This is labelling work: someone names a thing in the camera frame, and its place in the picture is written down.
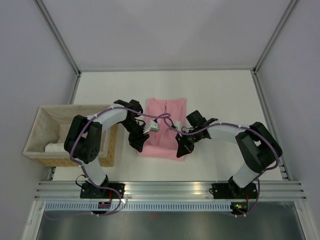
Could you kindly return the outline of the pink t shirt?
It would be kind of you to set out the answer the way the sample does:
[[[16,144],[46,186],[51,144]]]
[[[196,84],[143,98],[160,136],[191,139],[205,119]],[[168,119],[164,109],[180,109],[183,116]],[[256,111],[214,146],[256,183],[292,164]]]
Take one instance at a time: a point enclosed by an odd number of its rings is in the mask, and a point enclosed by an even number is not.
[[[176,122],[186,125],[186,105],[185,98],[178,99],[157,99],[149,98],[146,100],[145,114],[159,116],[169,113],[170,118]],[[153,157],[171,159],[175,161],[184,161],[184,157],[177,157],[178,143],[176,141],[177,133],[170,130],[164,123],[163,119],[159,119],[159,131],[150,132],[148,140],[144,143],[142,152],[138,155],[142,157]]]

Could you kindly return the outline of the aluminium mounting rail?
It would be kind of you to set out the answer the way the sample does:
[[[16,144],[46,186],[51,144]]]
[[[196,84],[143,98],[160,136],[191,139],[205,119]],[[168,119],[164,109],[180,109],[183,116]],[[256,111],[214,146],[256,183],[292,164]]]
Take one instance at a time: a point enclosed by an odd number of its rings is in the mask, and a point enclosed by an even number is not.
[[[124,198],[132,201],[206,202],[214,199],[209,181],[125,181]],[[41,181],[36,187],[36,200],[79,200],[80,187],[73,181]],[[298,181],[260,181],[259,200],[305,201],[303,186]]]

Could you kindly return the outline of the wicker basket with liner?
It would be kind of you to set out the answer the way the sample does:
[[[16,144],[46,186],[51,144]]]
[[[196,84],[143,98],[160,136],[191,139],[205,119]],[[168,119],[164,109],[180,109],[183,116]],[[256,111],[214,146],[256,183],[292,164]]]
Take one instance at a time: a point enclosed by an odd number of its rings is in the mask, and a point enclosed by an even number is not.
[[[65,152],[45,152],[49,143],[64,143],[75,116],[91,116],[108,105],[72,104],[40,106],[33,123],[23,154],[45,167],[76,167]]]

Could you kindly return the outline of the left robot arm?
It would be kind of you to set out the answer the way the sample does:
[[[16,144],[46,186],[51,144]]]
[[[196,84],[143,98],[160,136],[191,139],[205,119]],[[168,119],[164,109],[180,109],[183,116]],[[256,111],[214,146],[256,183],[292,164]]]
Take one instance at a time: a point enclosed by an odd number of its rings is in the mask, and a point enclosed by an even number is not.
[[[129,145],[141,153],[144,143],[150,137],[145,133],[145,125],[140,125],[136,120],[142,113],[139,101],[117,100],[110,107],[93,115],[76,115],[73,118],[64,150],[69,153],[71,161],[80,165],[87,182],[92,185],[92,193],[98,198],[104,198],[109,193],[109,179],[98,159],[102,133],[116,124],[123,125],[129,133]]]

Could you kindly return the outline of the rolled white t shirt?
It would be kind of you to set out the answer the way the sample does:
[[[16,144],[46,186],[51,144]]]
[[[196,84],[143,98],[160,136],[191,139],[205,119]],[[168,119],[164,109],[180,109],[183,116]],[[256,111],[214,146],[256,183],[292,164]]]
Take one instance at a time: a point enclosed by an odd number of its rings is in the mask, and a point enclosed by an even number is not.
[[[65,152],[64,143],[57,142],[57,143],[49,143],[44,148],[45,153],[62,153]]]

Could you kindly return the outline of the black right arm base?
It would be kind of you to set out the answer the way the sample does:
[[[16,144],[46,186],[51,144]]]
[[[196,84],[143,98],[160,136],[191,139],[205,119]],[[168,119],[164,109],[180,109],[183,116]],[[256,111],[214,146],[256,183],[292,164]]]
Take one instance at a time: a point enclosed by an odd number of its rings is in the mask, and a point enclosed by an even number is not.
[[[213,195],[214,199],[246,200],[248,198],[251,200],[258,197],[258,189],[255,183],[250,183],[244,188],[231,183],[212,183],[209,192]]]

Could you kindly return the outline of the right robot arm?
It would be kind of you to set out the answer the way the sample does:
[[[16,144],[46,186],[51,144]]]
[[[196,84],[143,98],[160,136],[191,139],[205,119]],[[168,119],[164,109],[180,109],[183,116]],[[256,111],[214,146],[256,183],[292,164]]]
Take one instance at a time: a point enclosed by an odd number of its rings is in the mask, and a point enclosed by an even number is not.
[[[236,144],[244,164],[229,178],[228,192],[235,198],[241,197],[247,186],[259,178],[271,164],[278,163],[283,152],[264,124],[255,122],[249,126],[219,122],[217,118],[206,119],[195,110],[186,117],[189,131],[179,121],[171,125],[177,132],[176,157],[181,158],[194,151],[195,143],[204,140],[224,140]]]

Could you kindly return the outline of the aluminium frame rail back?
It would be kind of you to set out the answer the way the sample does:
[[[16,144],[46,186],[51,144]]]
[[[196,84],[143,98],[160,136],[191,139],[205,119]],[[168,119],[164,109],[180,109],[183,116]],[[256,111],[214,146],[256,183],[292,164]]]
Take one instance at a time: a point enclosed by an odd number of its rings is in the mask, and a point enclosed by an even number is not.
[[[112,72],[171,72],[171,71],[251,71],[254,67],[157,67],[157,68],[114,68],[114,69],[83,69],[81,73],[112,73]]]

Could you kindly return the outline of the aluminium frame post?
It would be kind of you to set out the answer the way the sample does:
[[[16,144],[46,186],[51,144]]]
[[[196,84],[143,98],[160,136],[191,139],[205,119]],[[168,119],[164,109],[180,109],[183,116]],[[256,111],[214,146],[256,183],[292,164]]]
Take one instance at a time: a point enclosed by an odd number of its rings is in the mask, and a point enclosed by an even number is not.
[[[266,57],[268,56],[270,50],[272,49],[273,45],[275,44],[277,38],[279,37],[280,33],[282,32],[283,28],[285,27],[285,24],[289,20],[291,14],[295,10],[297,4],[299,3],[299,0],[290,0],[287,7],[285,8],[281,18],[279,19],[275,29],[273,30],[266,46],[264,47],[261,55],[259,56],[255,66],[252,69],[252,72],[254,75],[256,75],[259,71],[259,69],[262,67],[262,64],[264,63]]]
[[[33,1],[35,5],[37,6],[40,14],[42,15],[45,23],[47,24],[48,28],[50,29],[51,33],[53,34],[53,37],[55,38],[56,42],[58,43],[63,55],[65,56],[67,62],[75,72],[77,76],[81,74],[80,69],[78,68],[69,48],[67,47],[57,25],[55,24],[55,21],[53,17],[51,16],[45,2],[43,0],[34,0]]]

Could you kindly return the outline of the aluminium frame post left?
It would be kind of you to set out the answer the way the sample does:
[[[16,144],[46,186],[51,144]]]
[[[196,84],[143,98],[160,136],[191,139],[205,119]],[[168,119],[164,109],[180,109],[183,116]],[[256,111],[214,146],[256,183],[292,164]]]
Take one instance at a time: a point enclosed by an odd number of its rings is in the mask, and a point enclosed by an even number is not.
[[[81,74],[80,69],[78,68],[69,48],[67,47],[57,25],[55,24],[55,21],[53,17],[51,16],[45,2],[43,0],[34,0],[33,1],[35,5],[37,6],[40,14],[42,15],[45,23],[47,24],[48,28],[50,29],[51,33],[53,34],[53,37],[55,38],[56,42],[58,43],[63,55],[65,56],[67,62],[75,72],[77,76]]]

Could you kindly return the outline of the aluminium frame post right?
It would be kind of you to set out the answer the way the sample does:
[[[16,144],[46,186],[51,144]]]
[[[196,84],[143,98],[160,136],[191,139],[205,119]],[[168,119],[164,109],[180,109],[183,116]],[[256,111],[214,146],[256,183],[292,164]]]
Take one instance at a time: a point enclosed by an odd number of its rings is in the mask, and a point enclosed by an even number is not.
[[[295,10],[297,4],[299,3],[299,0],[290,0],[287,7],[285,8],[281,18],[279,19],[275,29],[273,30],[266,46],[264,47],[261,55],[259,56],[255,66],[252,69],[252,72],[254,75],[256,75],[259,71],[259,69],[262,67],[262,64],[264,63],[266,57],[268,56],[270,50],[272,49],[273,45],[275,44],[277,38],[279,37],[280,33],[282,32],[283,28],[285,27],[285,24],[289,20],[291,14]]]

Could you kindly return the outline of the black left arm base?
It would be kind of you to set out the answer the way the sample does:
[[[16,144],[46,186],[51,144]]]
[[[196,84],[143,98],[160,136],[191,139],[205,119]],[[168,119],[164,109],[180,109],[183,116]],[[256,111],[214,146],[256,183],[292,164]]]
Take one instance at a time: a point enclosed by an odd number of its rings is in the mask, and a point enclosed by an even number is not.
[[[79,183],[79,177],[85,177],[85,175],[82,174],[78,176],[75,180],[75,184],[81,188],[81,199],[119,199],[119,196],[115,191],[117,191],[120,194],[121,198],[123,198],[124,196],[126,186],[124,183],[108,182],[108,180],[105,180],[102,183],[102,186],[107,187],[107,189],[102,189],[93,186],[91,183],[89,183],[88,180],[85,180],[84,183]]]

